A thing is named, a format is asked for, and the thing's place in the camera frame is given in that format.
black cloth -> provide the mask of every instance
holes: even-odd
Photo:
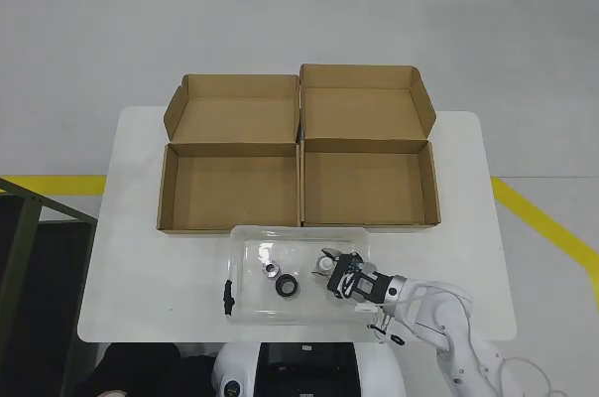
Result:
[[[74,396],[121,390],[128,397],[213,397],[214,361],[205,355],[181,358],[172,343],[112,343]]]

white table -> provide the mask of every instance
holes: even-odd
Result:
[[[129,107],[119,118],[78,324],[91,342],[371,341],[363,327],[236,326],[222,292],[227,236],[156,229],[168,137],[165,107]],[[441,280],[469,291],[485,338],[516,334],[498,218],[478,118],[439,112],[434,145],[442,223],[372,231],[371,259],[385,274]]]

clear plastic container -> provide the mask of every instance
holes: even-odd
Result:
[[[231,322],[251,324],[315,325],[366,323],[374,315],[355,312],[355,306],[336,299],[324,276],[313,273],[321,248],[357,251],[368,258],[368,232],[356,227],[260,227],[236,226],[231,231],[228,280],[235,305]],[[263,268],[271,261],[280,267],[275,279]],[[276,291],[276,279],[293,275],[298,291],[289,298]]]

black rubber ring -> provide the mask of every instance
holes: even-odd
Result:
[[[282,286],[284,286],[288,282],[293,283],[293,289],[290,292],[286,293],[282,290]],[[300,287],[300,284],[298,283],[298,279],[296,279],[295,277],[293,277],[290,274],[283,274],[282,276],[278,277],[278,279],[276,280],[276,292],[282,298],[292,297],[293,295],[296,294],[299,287]]]

gray floor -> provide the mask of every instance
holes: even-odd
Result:
[[[478,114],[492,176],[599,251],[599,0],[0,1],[0,174],[105,174],[122,108],[167,104],[187,72],[302,63],[418,66],[436,109]],[[518,318],[500,347],[599,395],[587,276],[498,214]],[[433,352],[406,349],[410,395],[448,395]]]

